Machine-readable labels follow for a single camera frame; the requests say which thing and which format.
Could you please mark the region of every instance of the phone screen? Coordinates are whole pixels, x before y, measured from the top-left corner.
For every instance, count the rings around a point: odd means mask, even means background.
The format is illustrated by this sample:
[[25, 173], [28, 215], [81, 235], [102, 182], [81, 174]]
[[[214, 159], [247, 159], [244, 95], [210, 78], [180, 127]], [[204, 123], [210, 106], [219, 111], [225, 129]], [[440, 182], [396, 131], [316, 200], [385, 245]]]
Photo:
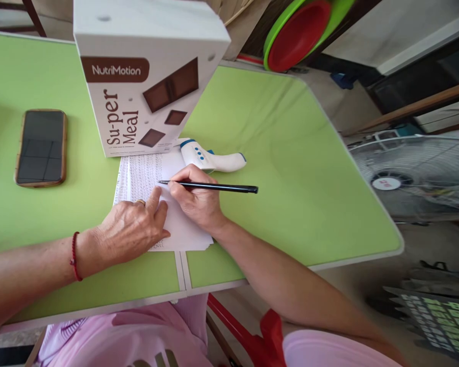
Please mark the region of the phone screen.
[[18, 184], [61, 180], [63, 116], [61, 111], [25, 113]]

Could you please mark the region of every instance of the red string bracelet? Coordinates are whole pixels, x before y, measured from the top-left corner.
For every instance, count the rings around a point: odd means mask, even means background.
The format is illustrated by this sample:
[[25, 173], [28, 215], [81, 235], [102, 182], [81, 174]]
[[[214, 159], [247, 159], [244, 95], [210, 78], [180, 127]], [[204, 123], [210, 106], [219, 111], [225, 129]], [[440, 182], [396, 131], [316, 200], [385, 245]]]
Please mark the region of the red string bracelet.
[[73, 254], [73, 258], [70, 260], [70, 265], [73, 266], [73, 270], [75, 271], [75, 279], [77, 281], [82, 281], [83, 279], [78, 275], [78, 269], [77, 269], [77, 253], [75, 251], [77, 247], [77, 235], [80, 232], [75, 232], [73, 234], [73, 241], [71, 241], [71, 253]]

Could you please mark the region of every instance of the nutrimotion box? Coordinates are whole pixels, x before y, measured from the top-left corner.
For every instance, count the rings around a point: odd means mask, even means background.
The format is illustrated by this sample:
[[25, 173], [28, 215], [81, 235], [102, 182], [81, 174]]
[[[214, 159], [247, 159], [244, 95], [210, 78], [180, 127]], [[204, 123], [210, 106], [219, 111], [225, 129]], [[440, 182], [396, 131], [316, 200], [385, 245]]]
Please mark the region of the nutrimotion box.
[[166, 152], [230, 44], [204, 2], [75, 0], [73, 33], [107, 157]]

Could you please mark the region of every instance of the wall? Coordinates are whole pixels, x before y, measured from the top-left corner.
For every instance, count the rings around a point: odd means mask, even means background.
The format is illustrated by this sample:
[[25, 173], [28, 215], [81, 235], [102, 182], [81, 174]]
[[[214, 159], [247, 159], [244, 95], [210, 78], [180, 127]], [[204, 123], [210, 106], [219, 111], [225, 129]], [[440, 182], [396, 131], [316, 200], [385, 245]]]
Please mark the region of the wall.
[[378, 68], [458, 18], [459, 0], [382, 0], [324, 53]]

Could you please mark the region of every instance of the pen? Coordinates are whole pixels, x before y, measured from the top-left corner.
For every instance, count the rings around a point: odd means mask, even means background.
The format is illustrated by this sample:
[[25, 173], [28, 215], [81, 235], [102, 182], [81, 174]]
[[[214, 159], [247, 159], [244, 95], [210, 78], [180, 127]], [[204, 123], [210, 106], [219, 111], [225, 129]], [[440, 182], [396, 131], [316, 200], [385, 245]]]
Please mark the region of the pen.
[[[170, 181], [158, 181], [160, 184], [167, 185]], [[257, 186], [246, 186], [246, 185], [222, 185], [218, 183], [204, 183], [204, 182], [185, 182], [175, 181], [180, 183], [183, 187], [197, 188], [197, 189], [208, 189], [208, 190], [219, 190], [219, 191], [232, 191], [242, 193], [254, 193], [259, 191]]]

